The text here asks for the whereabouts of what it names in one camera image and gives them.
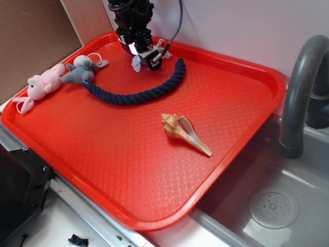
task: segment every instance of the gray stuffed mouse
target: gray stuffed mouse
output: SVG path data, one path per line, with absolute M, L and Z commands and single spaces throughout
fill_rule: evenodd
M 88 56 L 80 55 L 74 59 L 73 65 L 70 63 L 66 64 L 66 68 L 70 72 L 62 76 L 62 81 L 64 83 L 73 84 L 81 84 L 84 80 L 92 82 L 97 70 L 107 66 L 108 61 L 106 60 L 101 60 L 98 63 L 95 63 Z

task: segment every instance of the sink drain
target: sink drain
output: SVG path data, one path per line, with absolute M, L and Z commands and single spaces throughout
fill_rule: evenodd
M 296 220 L 299 206 L 292 193 L 273 186 L 262 188 L 251 196 L 249 212 L 258 224 L 270 229 L 280 229 Z

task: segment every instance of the gray sink basin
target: gray sink basin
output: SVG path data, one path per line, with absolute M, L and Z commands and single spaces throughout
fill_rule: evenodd
M 329 246 L 329 135 L 306 127 L 304 154 L 288 160 L 279 132 L 272 115 L 197 208 L 241 246 Z

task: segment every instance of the pink stuffed mouse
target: pink stuffed mouse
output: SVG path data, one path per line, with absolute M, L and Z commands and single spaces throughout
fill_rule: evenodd
M 51 69 L 44 71 L 41 75 L 35 75 L 27 80 L 27 97 L 14 97 L 17 102 L 17 111 L 21 114 L 28 113 L 34 107 L 34 101 L 43 99 L 47 94 L 53 93 L 62 84 L 61 76 L 65 74 L 65 66 L 62 63 L 56 64 Z

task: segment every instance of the seashell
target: seashell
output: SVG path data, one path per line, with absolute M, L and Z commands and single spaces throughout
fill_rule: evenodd
M 187 117 L 177 117 L 176 114 L 162 114 L 161 116 L 164 131 L 168 136 L 186 141 L 209 157 L 212 155 L 210 149 L 197 137 L 193 124 Z

